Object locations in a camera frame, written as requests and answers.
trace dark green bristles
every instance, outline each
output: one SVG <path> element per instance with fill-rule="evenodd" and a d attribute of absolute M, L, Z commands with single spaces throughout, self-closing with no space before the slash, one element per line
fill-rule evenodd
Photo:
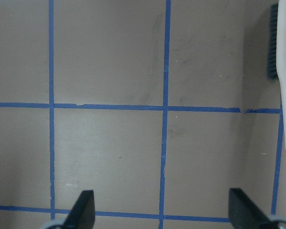
<path fill-rule="evenodd" d="M 267 57 L 267 77 L 277 79 L 276 72 L 276 26 L 277 26 L 277 11 L 278 3 L 270 8 L 270 23 L 269 23 L 269 50 Z"/>

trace blue grid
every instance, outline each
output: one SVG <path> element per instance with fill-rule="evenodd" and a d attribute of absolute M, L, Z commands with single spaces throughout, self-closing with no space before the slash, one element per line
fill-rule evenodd
<path fill-rule="evenodd" d="M 54 51 L 54 0 L 49 0 L 49 104 L 38 103 L 0 103 L 0 107 L 24 107 L 24 108 L 45 108 L 50 112 L 50 208 L 27 208 L 17 206 L 0 206 L 0 210 L 7 211 L 28 211 L 50 213 L 51 219 L 55 218 L 55 213 L 68 214 L 68 209 L 55 208 L 55 190 L 54 190 L 54 110 L 55 108 L 67 109 L 107 109 L 107 110 L 149 110 L 163 111 L 162 122 L 162 151 L 161 151 L 161 175 L 160 175 L 160 198 L 159 198 L 159 214 L 139 214 L 139 213 L 123 213 L 123 212 L 103 212 L 97 211 L 97 216 L 108 217 L 127 217 L 142 219 L 158 219 L 159 229 L 163 229 L 164 220 L 186 220 L 186 221 L 204 221 L 204 222 L 229 222 L 228 218 L 216 217 L 195 217 L 195 216 L 176 216 L 164 214 L 164 191 L 165 177 L 164 168 L 166 163 L 166 140 L 167 140 L 167 114 L 168 111 L 188 111 L 188 112 L 228 112 L 228 113 L 256 113 L 256 114 L 280 114 L 277 149 L 276 149 L 276 167 L 274 174 L 273 196 L 271 205 L 271 214 L 276 213 L 277 194 L 280 176 L 280 164 L 283 144 L 283 114 L 282 106 L 280 109 L 251 109 L 242 112 L 239 108 L 222 108 L 222 107 L 194 107 L 194 106 L 169 106 L 168 105 L 168 83 L 169 83 L 169 47 L 170 47 L 170 20 L 171 20 L 171 0 L 166 0 L 165 10 L 165 36 L 164 36 L 164 68 L 163 68 L 163 105 L 107 105 L 107 104 L 55 104 L 54 103 L 54 87 L 53 87 L 53 51 Z"/>

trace vertical blue tape strip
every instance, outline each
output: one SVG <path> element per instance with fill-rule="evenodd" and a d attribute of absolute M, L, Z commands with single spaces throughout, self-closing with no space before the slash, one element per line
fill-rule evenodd
<path fill-rule="evenodd" d="M 50 103 L 50 195 L 51 219 L 55 219 L 54 190 L 54 0 L 49 0 L 49 103 Z"/>
<path fill-rule="evenodd" d="M 164 67 L 163 67 L 163 117 L 162 117 L 162 150 L 159 200 L 159 229 L 163 229 L 164 220 L 164 190 L 165 190 L 165 163 L 167 140 L 167 111 L 168 111 L 168 73 L 170 55 L 170 28 L 171 28 L 171 0 L 166 0 L 165 8 L 165 35 L 164 35 Z"/>
<path fill-rule="evenodd" d="M 281 168 L 282 146 L 283 146 L 283 132 L 284 132 L 284 125 L 283 125 L 283 112 L 282 112 L 282 104 L 281 104 L 280 121 L 278 124 L 277 146 L 276 146 L 275 178 L 273 182 L 273 193 L 272 193 L 272 203 L 271 203 L 271 214 L 273 215 L 276 213 L 277 194 L 278 194 L 280 168 Z"/>

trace gray floor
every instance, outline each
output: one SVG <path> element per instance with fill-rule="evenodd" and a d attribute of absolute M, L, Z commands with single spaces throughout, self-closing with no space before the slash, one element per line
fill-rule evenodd
<path fill-rule="evenodd" d="M 280 88 L 266 78 L 275 2 L 172 0 L 163 137 L 165 0 L 54 0 L 55 105 L 51 0 L 0 0 L 0 229 L 66 217 L 60 210 L 83 189 L 95 191 L 96 229 L 157 229 L 163 153 L 162 217 L 188 219 L 163 220 L 164 229 L 232 228 L 221 222 L 230 187 L 286 217 Z"/>

